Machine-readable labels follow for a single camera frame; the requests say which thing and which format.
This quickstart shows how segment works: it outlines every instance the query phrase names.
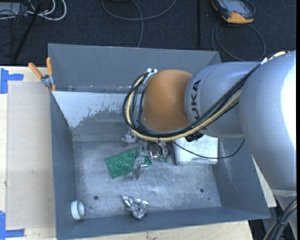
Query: black cable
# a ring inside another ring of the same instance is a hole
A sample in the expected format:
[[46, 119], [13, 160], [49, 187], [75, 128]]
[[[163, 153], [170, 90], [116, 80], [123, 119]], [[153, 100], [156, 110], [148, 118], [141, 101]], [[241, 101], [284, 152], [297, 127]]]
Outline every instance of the black cable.
[[277, 220], [273, 223], [273, 225], [271, 226], [271, 228], [269, 229], [269, 231], [267, 232], [267, 234], [263, 240], [272, 240], [275, 237], [275, 234], [277, 234], [277, 232], [281, 228], [281, 226], [285, 225], [285, 219], [293, 211], [293, 208], [296, 205], [297, 205], [297, 198], [294, 198], [289, 203], [289, 205], [285, 208], [285, 210], [282, 212], [282, 214], [279, 216], [279, 218], [277, 218]]
[[297, 212], [297, 204], [295, 204], [295, 206], [291, 209], [291, 212], [289, 212], [287, 214], [287, 216], [284, 218], [284, 220], [282, 221], [282, 223], [280, 223], [280, 227], [276, 231], [273, 240], [279, 240], [283, 230], [286, 228], [286, 226], [288, 225], [291, 217], [294, 216], [296, 214], [296, 212]]
[[148, 137], [154, 137], [154, 138], [165, 138], [165, 137], [173, 137], [176, 134], [184, 134], [186, 132], [188, 132], [189, 130], [192, 129], [192, 127], [198, 125], [202, 120], [204, 120], [211, 112], [213, 112], [217, 106], [219, 106], [217, 108], [217, 111], [219, 109], [221, 109], [220, 104], [222, 104], [222, 102], [224, 100], [229, 100], [233, 94], [235, 94], [246, 82], [246, 80], [248, 79], [248, 77], [258, 68], [260, 67], [261, 64], [258, 64], [257, 66], [255, 66], [252, 70], [250, 70], [246, 75], [244, 75], [237, 83], [235, 83], [214, 105], [212, 105], [203, 115], [201, 115], [196, 121], [190, 123], [189, 125], [187, 125], [185, 128], [183, 128], [182, 130], [178, 130], [177, 132], [170, 132], [170, 133], [149, 133], [147, 132], [145, 129], [140, 129], [140, 128], [135, 128], [133, 127], [133, 125], [131, 123], [128, 122], [127, 117], [125, 115], [125, 109], [126, 109], [126, 104], [127, 104], [127, 100], [129, 95], [137, 88], [139, 87], [143, 80], [140, 81], [139, 85], [136, 86], [135, 88], [132, 88], [134, 86], [134, 84], [132, 85], [129, 93], [127, 94], [127, 96], [124, 99], [123, 102], [123, 106], [122, 106], [122, 113], [123, 113], [123, 118], [125, 120], [125, 122], [135, 131], [143, 133], [144, 135], [147, 135]]
[[[211, 34], [211, 41], [212, 41], [212, 47], [213, 47], [213, 50], [216, 51], [216, 46], [215, 46], [215, 42], [214, 42], [214, 37], [218, 43], [218, 45], [221, 47], [221, 49], [226, 52], [229, 56], [231, 56], [232, 58], [238, 60], [238, 61], [247, 61], [245, 59], [242, 59], [242, 58], [239, 58], [239, 57], [236, 57], [234, 56], [233, 54], [231, 54], [220, 42], [219, 38], [218, 38], [218, 34], [217, 34], [217, 29], [220, 25], [220, 22], [221, 21], [217, 21], [213, 27], [212, 27], [212, 34]], [[256, 32], [256, 34], [259, 36], [259, 38], [261, 39], [262, 41], [262, 46], [263, 46], [263, 52], [262, 52], [262, 55], [258, 58], [258, 59], [254, 59], [253, 61], [260, 61], [264, 58], [265, 54], [266, 54], [266, 43], [265, 43], [265, 40], [264, 38], [262, 37], [262, 35], [260, 34], [259, 31], [256, 30], [255, 27], [253, 27], [251, 24], [246, 24], [248, 27], [252, 28], [254, 32]]]
[[200, 154], [197, 154], [197, 153], [194, 153], [190, 150], [187, 150], [186, 148], [180, 146], [179, 144], [177, 144], [176, 142], [172, 141], [172, 143], [174, 143], [175, 145], [177, 145], [179, 148], [183, 149], [184, 151], [187, 151], [195, 156], [198, 156], [198, 157], [201, 157], [201, 158], [207, 158], [207, 159], [225, 159], [225, 158], [230, 158], [230, 157], [233, 157], [235, 154], [237, 154], [239, 152], [239, 150], [241, 149], [241, 147], [243, 146], [243, 144], [245, 143], [245, 140], [246, 139], [243, 139], [242, 143], [240, 144], [240, 146], [238, 147], [238, 149], [230, 154], [230, 155], [227, 155], [227, 156], [222, 156], [222, 157], [208, 157], [208, 156], [204, 156], [204, 155], [200, 155]]

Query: electronic device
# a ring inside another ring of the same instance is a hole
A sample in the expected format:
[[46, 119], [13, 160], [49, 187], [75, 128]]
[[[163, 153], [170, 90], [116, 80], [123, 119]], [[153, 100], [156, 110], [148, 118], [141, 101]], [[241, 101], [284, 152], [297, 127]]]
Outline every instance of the electronic device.
[[254, 21], [254, 11], [251, 11], [245, 0], [211, 0], [214, 9], [227, 22], [246, 24]]

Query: cable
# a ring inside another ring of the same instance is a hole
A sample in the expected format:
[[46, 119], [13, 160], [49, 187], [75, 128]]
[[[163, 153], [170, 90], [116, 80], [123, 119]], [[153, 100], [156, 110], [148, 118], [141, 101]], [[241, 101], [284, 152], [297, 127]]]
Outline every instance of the cable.
[[[31, 8], [33, 10], [35, 10], [35, 7], [31, 3], [31, 0], [28, 0], [28, 2], [30, 4]], [[61, 0], [64, 11], [63, 11], [63, 14], [60, 17], [47, 17], [47, 15], [53, 13], [55, 11], [55, 9], [56, 9], [56, 1], [52, 0], [52, 2], [53, 2], [52, 9], [50, 11], [48, 11], [48, 12], [40, 12], [40, 13], [38, 13], [38, 16], [40, 16], [40, 17], [42, 17], [42, 18], [44, 18], [46, 20], [49, 20], [49, 21], [60, 21], [60, 20], [62, 20], [67, 15], [67, 4], [66, 4], [66, 1], [65, 0]]]
[[295, 206], [291, 209], [291, 212], [289, 212], [287, 214], [286, 218], [282, 221], [282, 223], [280, 224], [280, 227], [278, 228], [278, 230], [276, 231], [276, 233], [274, 235], [273, 240], [279, 240], [283, 230], [288, 225], [289, 220], [291, 219], [292, 216], [294, 216], [296, 214], [296, 212], [297, 212], [297, 204], [295, 204]]
[[[131, 118], [130, 118], [130, 104], [131, 104], [131, 100], [132, 100], [132, 95], [135, 92], [135, 88], [138, 85], [140, 85], [140, 83], [142, 83], [142, 80], [144, 78], [145, 78], [145, 76], [140, 77], [136, 81], [135, 85], [133, 86], [134, 89], [132, 90], [132, 92], [126, 96], [127, 97], [127, 109], [126, 109], [125, 117], [124, 118], [126, 119], [128, 125], [130, 127], [132, 126], [132, 122], [131, 122]], [[152, 137], [152, 136], [149, 136], [149, 135], [144, 135], [144, 134], [138, 132], [137, 130], [135, 130], [134, 128], [131, 128], [131, 131], [135, 135], [137, 135], [140, 139], [147, 140], [147, 141], [165, 141], [166, 142], [166, 141], [172, 141], [172, 140], [176, 140], [176, 139], [179, 139], [179, 138], [182, 138], [182, 137], [186, 137], [188, 135], [194, 134], [198, 130], [206, 127], [207, 125], [209, 125], [213, 121], [215, 121], [217, 118], [219, 118], [224, 112], [226, 112], [228, 109], [230, 109], [238, 101], [240, 93], [241, 93], [241, 90], [238, 91], [233, 96], [233, 98], [230, 99], [230, 101], [225, 106], [223, 106], [219, 111], [217, 111], [216, 113], [214, 113], [212, 116], [210, 116], [207, 120], [205, 120], [204, 122], [202, 122], [198, 126], [190, 129], [189, 131], [187, 131], [185, 133], [177, 134], [177, 135], [174, 135], [174, 136], [171, 136], [171, 137]], [[125, 109], [125, 101], [123, 102], [123, 111]]]
[[157, 15], [153, 15], [153, 16], [149, 16], [149, 17], [140, 17], [140, 18], [125, 18], [125, 17], [120, 17], [118, 15], [113, 14], [112, 12], [110, 12], [109, 10], [106, 9], [106, 7], [104, 5], [104, 0], [101, 0], [101, 5], [108, 14], [112, 15], [113, 17], [116, 17], [117, 19], [126, 20], [126, 21], [144, 21], [144, 20], [150, 20], [150, 19], [160, 17], [161, 15], [164, 15], [175, 5], [176, 1], [177, 0], [174, 0], [168, 9], [166, 9], [165, 11], [163, 11]]
[[293, 199], [290, 202], [290, 204], [286, 207], [286, 209], [283, 211], [283, 213], [280, 215], [280, 217], [277, 218], [277, 220], [273, 223], [271, 228], [268, 230], [268, 232], [265, 235], [263, 240], [272, 240], [272, 239], [274, 239], [278, 230], [280, 230], [282, 232], [283, 229], [286, 227], [286, 224], [288, 223], [290, 217], [292, 216], [290, 214], [294, 210], [296, 210], [296, 208], [297, 208], [297, 198]]
[[144, 33], [144, 20], [149, 20], [149, 19], [154, 19], [154, 18], [157, 18], [163, 14], [165, 14], [166, 12], [168, 12], [176, 3], [177, 0], [174, 0], [173, 3], [169, 6], [168, 9], [166, 9], [164, 12], [162, 13], [159, 13], [157, 15], [154, 15], [154, 16], [149, 16], [149, 17], [143, 17], [142, 15], [142, 12], [141, 12], [141, 9], [140, 7], [138, 6], [138, 4], [131, 0], [133, 2], [133, 4], [136, 6], [136, 8], [138, 9], [139, 11], [139, 14], [140, 14], [140, 18], [125, 18], [125, 17], [120, 17], [120, 16], [117, 16], [113, 13], [111, 13], [109, 10], [106, 9], [105, 7], [105, 4], [104, 4], [104, 0], [101, 0], [101, 5], [103, 7], [103, 9], [108, 13], [110, 14], [111, 16], [117, 18], [117, 19], [120, 19], [120, 20], [127, 20], [127, 21], [141, 21], [141, 34], [140, 34], [140, 38], [139, 38], [139, 42], [138, 42], [138, 45], [137, 47], [139, 48], [140, 47], [140, 44], [141, 44], [141, 40], [142, 40], [142, 37], [143, 37], [143, 33]]
[[[137, 5], [137, 3], [135, 1], [132, 0], [132, 2], [134, 3], [134, 5], [136, 6], [136, 8], [138, 9], [139, 13], [140, 13], [140, 17], [142, 18], [142, 12], [140, 10], [140, 7]], [[140, 38], [139, 38], [139, 42], [138, 42], [138, 48], [140, 47], [141, 44], [141, 40], [142, 40], [142, 36], [144, 34], [144, 20], [141, 20], [141, 33], [140, 33]]]
[[[212, 112], [217, 113], [218, 111], [220, 111], [222, 109], [222, 106], [224, 106], [224, 104], [231, 98], [233, 97], [233, 95], [235, 93], [237, 93], [240, 88], [244, 85], [244, 83], [246, 82], [246, 80], [248, 79], [248, 77], [258, 68], [260, 67], [260, 65], [262, 65], [264, 63], [264, 61], [262, 61], [260, 64], [258, 64], [257, 66], [255, 66], [250, 72], [248, 72], [245, 76], [243, 76], [237, 83], [235, 83], [214, 105], [212, 105], [203, 115], [201, 115], [196, 121], [190, 123], [189, 125], [187, 125], [185, 128], [178, 130], [177, 132], [170, 132], [170, 133], [149, 133], [147, 132], [147, 130], [145, 128], [136, 128], [133, 126], [133, 123], [131, 123], [130, 121], [128, 121], [127, 118], [127, 111], [126, 111], [126, 105], [128, 103], [127, 107], [130, 107], [130, 101], [128, 102], [128, 98], [131, 96], [131, 94], [133, 93], [133, 91], [135, 91], [142, 83], [144, 80], [144, 77], [148, 74], [145, 73], [141, 76], [139, 76], [134, 83], [131, 86], [130, 91], [128, 92], [127, 96], [125, 97], [124, 101], [123, 101], [123, 106], [122, 106], [122, 113], [123, 113], [123, 118], [125, 120], [125, 122], [127, 123], [127, 125], [132, 129], [135, 130], [136, 132], [140, 132], [140, 133], [146, 133], [147, 137], [152, 137], [150, 140], [151, 141], [155, 141], [157, 139], [160, 138], [168, 138], [168, 137], [175, 137], [175, 136], [181, 136], [181, 134], [184, 134], [185, 136], [191, 135], [192, 133], [196, 132], [194, 131], [194, 129], [198, 129], [198, 125], [200, 125], [202, 128], [204, 126], [202, 126], [201, 122], [208, 117]], [[234, 100], [233, 104], [231, 106], [229, 106], [229, 108], [227, 108], [226, 110], [223, 111], [223, 113], [226, 113], [229, 109], [231, 109], [234, 105], [236, 105], [236, 101]]]
[[233, 157], [235, 154], [237, 154], [239, 152], [239, 150], [241, 149], [241, 147], [243, 146], [243, 144], [245, 143], [245, 140], [246, 139], [243, 139], [243, 141], [241, 142], [240, 146], [237, 148], [237, 150], [230, 154], [230, 155], [227, 155], [227, 156], [222, 156], [222, 157], [208, 157], [208, 156], [204, 156], [204, 155], [200, 155], [200, 154], [197, 154], [197, 153], [194, 153], [190, 150], [187, 150], [186, 148], [180, 146], [179, 144], [177, 144], [176, 142], [172, 141], [173, 144], [177, 145], [179, 148], [183, 149], [184, 151], [187, 151], [195, 156], [198, 156], [198, 157], [201, 157], [201, 158], [207, 158], [207, 159], [225, 159], [225, 158], [230, 158], [230, 157]]
[[[212, 41], [212, 47], [213, 47], [213, 50], [216, 51], [216, 47], [215, 47], [215, 41], [214, 41], [214, 37], [218, 43], [218, 45], [221, 47], [221, 49], [223, 51], [225, 51], [229, 56], [231, 56], [232, 58], [238, 60], [238, 61], [246, 61], [245, 59], [242, 59], [242, 58], [239, 58], [239, 57], [236, 57], [234, 56], [233, 54], [231, 54], [221, 43], [220, 43], [220, 40], [218, 38], [218, 34], [217, 34], [217, 29], [220, 25], [220, 22], [221, 21], [217, 21], [214, 26], [212, 27], [212, 34], [211, 34], [211, 41]], [[263, 46], [263, 53], [261, 55], [261, 57], [259, 57], [258, 59], [255, 59], [253, 61], [260, 61], [264, 58], [265, 54], [266, 54], [266, 43], [265, 43], [265, 40], [264, 38], [261, 36], [261, 34], [259, 33], [259, 31], [256, 30], [255, 27], [253, 27], [251, 24], [246, 24], [248, 27], [252, 28], [254, 32], [256, 32], [256, 34], [259, 36], [259, 38], [261, 39], [262, 41], [262, 46]]]

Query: white cable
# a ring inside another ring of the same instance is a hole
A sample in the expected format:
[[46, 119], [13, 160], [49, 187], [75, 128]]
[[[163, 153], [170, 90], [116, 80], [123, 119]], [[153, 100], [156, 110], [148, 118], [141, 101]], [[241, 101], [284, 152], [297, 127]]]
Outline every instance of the white cable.
[[[62, 16], [60, 16], [59, 18], [52, 18], [52, 17], [47, 17], [46, 16], [46, 15], [49, 15], [49, 14], [53, 13], [54, 10], [56, 9], [56, 2], [55, 2], [55, 0], [52, 0], [52, 2], [53, 2], [53, 8], [50, 11], [48, 11], [48, 12], [40, 12], [40, 13], [38, 13], [38, 16], [43, 17], [44, 19], [49, 20], [49, 21], [60, 21], [60, 20], [62, 20], [66, 16], [66, 14], [67, 14], [67, 5], [66, 5], [66, 1], [65, 0], [61, 0], [61, 1], [62, 1], [62, 4], [63, 4], [63, 7], [64, 7], [64, 12], [63, 12]], [[28, 2], [30, 3], [30, 6], [32, 7], [32, 9], [35, 10], [36, 8], [31, 3], [31, 0], [28, 0]]]
[[39, 16], [41, 16], [44, 19], [49, 20], [49, 21], [60, 21], [60, 20], [62, 20], [67, 15], [67, 5], [66, 5], [65, 0], [61, 0], [61, 1], [63, 3], [63, 7], [64, 7], [64, 12], [63, 12], [62, 16], [60, 16], [59, 18], [49, 18], [49, 17], [46, 17], [44, 15], [39, 15]]

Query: wooden table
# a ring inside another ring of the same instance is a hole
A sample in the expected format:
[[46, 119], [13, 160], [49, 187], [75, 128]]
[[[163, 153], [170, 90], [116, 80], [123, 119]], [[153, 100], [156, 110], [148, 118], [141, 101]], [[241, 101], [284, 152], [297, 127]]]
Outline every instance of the wooden table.
[[[30, 85], [31, 83], [40, 83], [40, 80], [35, 76], [35, 74], [28, 68], [28, 67], [13, 67], [13, 66], [0, 66], [1, 68], [4, 68], [5, 70], [9, 70], [9, 74], [13, 73], [19, 73], [23, 74], [24, 78], [22, 81], [9, 81], [8, 82], [8, 92], [13, 87], [13, 85], [19, 85], [18, 87], [26, 87], [27, 85]], [[39, 68], [40, 71], [43, 73], [43, 75], [47, 74], [46, 68]], [[46, 89], [43, 87], [41, 88], [42, 92], [46, 92]], [[30, 226], [27, 227], [29, 224], [28, 222], [25, 222], [23, 224], [22, 221], [22, 214], [25, 213], [25, 211], [22, 210], [22, 206], [20, 206], [20, 209], [15, 209], [13, 211], [7, 210], [7, 203], [9, 202], [9, 199], [7, 199], [7, 189], [11, 186], [13, 179], [8, 179], [7, 175], [10, 174], [9, 168], [7, 167], [7, 160], [9, 159], [7, 155], [8, 150], [8, 94], [0, 94], [0, 211], [3, 211], [6, 213], [6, 217], [8, 218], [18, 218], [18, 223], [22, 226], [22, 228], [25, 228], [24, 236], [18, 237], [18, 239], [55, 239], [55, 227], [54, 224], [51, 226], [47, 226], [46, 221], [40, 221], [39, 223], [35, 225], [35, 227]], [[28, 100], [28, 108], [25, 107], [25, 110], [36, 109], [32, 105], [32, 100]], [[35, 141], [36, 143], [32, 143], [34, 146], [36, 144], [40, 144], [40, 141], [42, 139], [42, 135], [51, 134], [50, 132], [47, 132], [44, 128], [42, 130], [37, 131], [35, 133]], [[36, 152], [33, 152], [31, 154], [30, 159], [36, 160], [38, 159], [38, 154]], [[47, 162], [46, 164], [43, 164], [42, 166], [51, 167], [51, 163]], [[37, 181], [36, 185], [27, 185], [30, 184], [29, 182], [22, 182], [19, 186], [18, 191], [22, 190], [29, 190], [33, 189], [36, 190], [36, 188], [41, 188], [43, 181], [45, 178], [41, 178], [40, 181]], [[267, 188], [267, 186], [264, 187], [264, 193], [268, 202], [268, 205], [270, 207], [275, 206], [275, 202], [272, 196], [271, 191]], [[35, 191], [24, 191], [25, 197], [31, 197], [31, 195], [36, 195]], [[32, 209], [34, 216], [40, 216], [43, 215], [44, 212], [50, 212], [49, 210], [45, 209], [44, 206], [42, 206], [42, 203], [40, 200], [31, 202], [28, 206], [28, 209]], [[54, 214], [48, 214], [48, 216], [43, 216], [44, 218], [54, 218]], [[10, 230], [12, 228], [9, 228], [9, 224], [13, 225], [14, 222], [9, 220], [10, 222], [6, 225], [6, 230]], [[205, 239], [205, 240], [252, 240], [252, 234], [250, 231], [250, 227], [247, 221], [239, 221], [239, 222], [231, 222], [231, 223], [219, 223], [219, 224], [211, 224], [211, 225], [202, 225], [202, 226], [190, 226], [190, 227], [184, 227], [184, 228], [177, 228], [177, 229], [167, 229], [167, 230], [159, 230], [159, 231], [150, 231], [150, 232], [141, 232], [141, 233], [131, 233], [131, 234], [124, 234], [124, 235], [115, 235], [115, 236], [105, 236], [105, 237], [96, 237], [94, 239], [97, 240], [198, 240], [198, 239]]]

